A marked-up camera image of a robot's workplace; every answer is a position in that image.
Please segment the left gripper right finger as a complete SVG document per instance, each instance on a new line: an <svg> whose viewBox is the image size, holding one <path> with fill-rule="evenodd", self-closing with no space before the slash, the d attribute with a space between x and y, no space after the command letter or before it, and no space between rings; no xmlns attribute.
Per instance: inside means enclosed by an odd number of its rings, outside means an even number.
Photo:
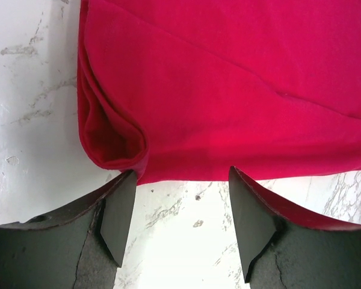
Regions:
<svg viewBox="0 0 361 289"><path fill-rule="evenodd" d="M252 288L361 288L361 225L315 213L231 167L229 194Z"/></svg>

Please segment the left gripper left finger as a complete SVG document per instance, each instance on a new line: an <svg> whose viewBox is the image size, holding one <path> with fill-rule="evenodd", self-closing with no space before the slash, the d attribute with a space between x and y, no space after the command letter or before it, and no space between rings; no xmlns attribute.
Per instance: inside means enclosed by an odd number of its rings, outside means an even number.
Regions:
<svg viewBox="0 0 361 289"><path fill-rule="evenodd" d="M136 187L130 170L25 223L0 225L0 288L113 288Z"/></svg>

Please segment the crimson red t shirt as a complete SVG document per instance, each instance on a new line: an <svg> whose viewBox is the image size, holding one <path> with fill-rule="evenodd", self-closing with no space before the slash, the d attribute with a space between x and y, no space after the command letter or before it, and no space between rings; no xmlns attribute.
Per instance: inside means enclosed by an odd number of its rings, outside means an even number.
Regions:
<svg viewBox="0 0 361 289"><path fill-rule="evenodd" d="M82 1L77 96L141 184L361 170L361 1Z"/></svg>

